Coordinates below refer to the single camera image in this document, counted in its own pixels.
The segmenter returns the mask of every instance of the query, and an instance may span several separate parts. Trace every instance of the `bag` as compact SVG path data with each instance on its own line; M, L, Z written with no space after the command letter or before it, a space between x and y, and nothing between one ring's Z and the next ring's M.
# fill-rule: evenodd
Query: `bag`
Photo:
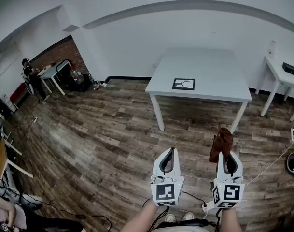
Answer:
M218 163L220 152L223 153L225 158L228 157L233 147L233 135L224 127L218 130L218 135L213 138L213 145L209 156L209 162Z

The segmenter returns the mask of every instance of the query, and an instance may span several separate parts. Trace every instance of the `black box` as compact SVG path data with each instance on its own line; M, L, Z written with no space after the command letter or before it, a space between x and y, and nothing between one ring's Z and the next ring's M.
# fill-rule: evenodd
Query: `black box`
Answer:
M285 72L294 75L294 66L283 62L282 67Z

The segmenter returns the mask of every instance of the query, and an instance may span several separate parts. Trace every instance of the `brick wall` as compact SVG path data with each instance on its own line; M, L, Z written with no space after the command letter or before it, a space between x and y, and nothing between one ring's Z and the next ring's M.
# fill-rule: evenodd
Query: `brick wall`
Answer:
M89 74L72 36L68 36L47 48L32 59L30 63L33 68L39 68L41 70L43 66L47 66L53 62L60 62L65 59L68 59L72 65L75 65L76 69L82 74Z

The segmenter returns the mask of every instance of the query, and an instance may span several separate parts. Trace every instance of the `wooden floor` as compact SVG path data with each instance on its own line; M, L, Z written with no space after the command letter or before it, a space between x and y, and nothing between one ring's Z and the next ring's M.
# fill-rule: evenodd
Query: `wooden floor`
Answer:
M19 174L24 192L42 196L47 203L73 213L105 215L111 231L119 231L150 198L149 180L153 162L166 149L178 149L183 190L205 202L212 200L210 181L216 177L216 164L208 157L217 123L228 127L239 109L233 102L161 97L165 131L160 131L151 104L144 92L147 81L111 80L107 87L86 93L53 89L47 101L37 105L30 96L21 106L23 115L38 117L26 135L26 127L12 129L14 145L23 156L18 165L34 174ZM234 133L234 148L243 163L244 183L255 178L276 160L290 144L289 115L277 99L265 117L260 117L266 95L251 93ZM287 104L287 109L294 102ZM32 118L15 114L12 126L28 124ZM237 212L244 231L267 232L278 218L294 209L294 176L285 168L285 157L245 189ZM45 206L48 217L74 219ZM177 219L192 211L203 218L201 203L187 194L170 212ZM207 219L216 221L216 209ZM106 232L103 218L82 221L87 231Z

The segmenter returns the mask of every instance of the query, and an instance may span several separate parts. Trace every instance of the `hand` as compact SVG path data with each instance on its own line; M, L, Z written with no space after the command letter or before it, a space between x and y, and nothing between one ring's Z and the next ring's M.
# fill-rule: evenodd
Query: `hand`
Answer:
M10 231L12 231L12 232L14 231L14 228L15 228L14 225L6 223L6 226Z

